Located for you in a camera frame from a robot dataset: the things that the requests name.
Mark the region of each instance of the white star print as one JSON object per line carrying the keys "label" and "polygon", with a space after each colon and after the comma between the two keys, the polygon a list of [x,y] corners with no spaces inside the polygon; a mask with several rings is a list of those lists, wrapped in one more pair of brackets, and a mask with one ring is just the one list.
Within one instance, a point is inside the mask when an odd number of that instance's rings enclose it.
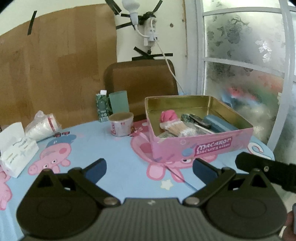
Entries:
{"label": "white star print", "polygon": [[171,187],[173,187],[174,185],[172,184],[171,180],[168,179],[166,181],[161,181],[161,186],[160,188],[166,189],[166,190],[170,190]]}
{"label": "white star print", "polygon": [[149,204],[150,206],[153,206],[155,203],[156,203],[156,201],[154,201],[154,200],[150,200],[150,201],[148,202],[148,204]]}

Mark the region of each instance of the white electrical cord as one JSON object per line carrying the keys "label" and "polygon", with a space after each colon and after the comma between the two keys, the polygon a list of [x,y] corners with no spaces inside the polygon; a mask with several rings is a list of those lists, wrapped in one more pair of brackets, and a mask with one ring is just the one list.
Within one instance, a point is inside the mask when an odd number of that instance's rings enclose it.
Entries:
{"label": "white electrical cord", "polygon": [[178,85],[180,86],[180,89],[181,89],[181,91],[183,92],[183,94],[185,94],[185,92],[183,91],[183,89],[182,89],[180,83],[178,82],[176,76],[174,75],[174,73],[172,72],[172,70],[171,70],[171,68],[170,68],[170,64],[168,63],[168,59],[167,59],[165,53],[163,52],[163,50],[162,50],[161,47],[159,46],[158,40],[157,40],[157,38],[156,38],[155,35],[154,35],[154,29],[153,29],[153,24],[152,24],[152,22],[153,22],[153,19],[151,19],[150,27],[151,27],[151,31],[152,31],[153,37],[154,37],[154,39],[155,39],[155,42],[156,42],[157,46],[159,47],[159,49],[160,49],[160,51],[161,51],[163,57],[165,58],[165,61],[166,61],[166,63],[167,63],[167,66],[168,66],[168,69],[169,69],[170,73],[172,74],[172,76],[174,77],[174,79],[176,80],[176,82],[178,83]]}
{"label": "white electrical cord", "polygon": [[137,26],[137,25],[134,25],[134,27],[135,27],[136,32],[137,32],[139,35],[141,35],[141,36],[144,37],[144,38],[149,38],[149,36],[146,36],[146,35],[141,34],[141,32],[138,30],[138,26]]}

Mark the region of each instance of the pink cartoon character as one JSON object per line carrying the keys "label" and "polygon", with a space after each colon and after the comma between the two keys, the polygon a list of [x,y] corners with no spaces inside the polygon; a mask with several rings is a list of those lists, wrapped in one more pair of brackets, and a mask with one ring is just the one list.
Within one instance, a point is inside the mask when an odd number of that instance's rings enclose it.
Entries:
{"label": "pink cartoon character", "polygon": [[[180,160],[176,162],[165,162],[158,163],[152,157],[151,145],[149,143],[148,133],[140,133],[140,135],[135,136],[131,140],[131,146],[135,153],[138,154],[144,161],[148,162],[147,177],[152,180],[162,180],[165,176],[166,170],[171,172],[172,178],[176,182],[184,182],[184,176],[182,175],[180,169],[191,168],[193,164],[193,159]],[[217,155],[209,156],[203,158],[206,162],[214,161]]]}
{"label": "pink cartoon character", "polygon": [[60,173],[59,164],[63,167],[70,166],[67,159],[71,153],[71,143],[76,139],[75,135],[58,137],[47,144],[41,152],[40,160],[35,161],[28,169],[29,175],[39,174],[43,169],[50,168],[54,173]]}
{"label": "pink cartoon character", "polygon": [[5,210],[7,203],[12,198],[12,192],[6,182],[10,179],[10,176],[6,175],[0,166],[0,210]]}

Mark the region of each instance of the white plastic bag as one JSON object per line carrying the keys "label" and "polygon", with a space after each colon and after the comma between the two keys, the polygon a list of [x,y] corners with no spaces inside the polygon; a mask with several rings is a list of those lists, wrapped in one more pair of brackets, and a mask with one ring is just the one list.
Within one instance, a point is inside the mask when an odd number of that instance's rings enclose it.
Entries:
{"label": "white plastic bag", "polygon": [[53,114],[45,115],[41,110],[37,112],[34,120],[25,128],[25,135],[35,141],[41,141],[60,132],[61,125]]}

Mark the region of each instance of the light bulb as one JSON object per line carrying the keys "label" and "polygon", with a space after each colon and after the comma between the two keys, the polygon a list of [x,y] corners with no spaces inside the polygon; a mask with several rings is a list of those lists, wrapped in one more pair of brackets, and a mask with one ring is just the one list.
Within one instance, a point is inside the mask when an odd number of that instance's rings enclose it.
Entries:
{"label": "light bulb", "polygon": [[132,24],[138,25],[139,19],[137,10],[140,7],[140,4],[135,0],[122,0],[122,5],[127,11],[129,11]]}

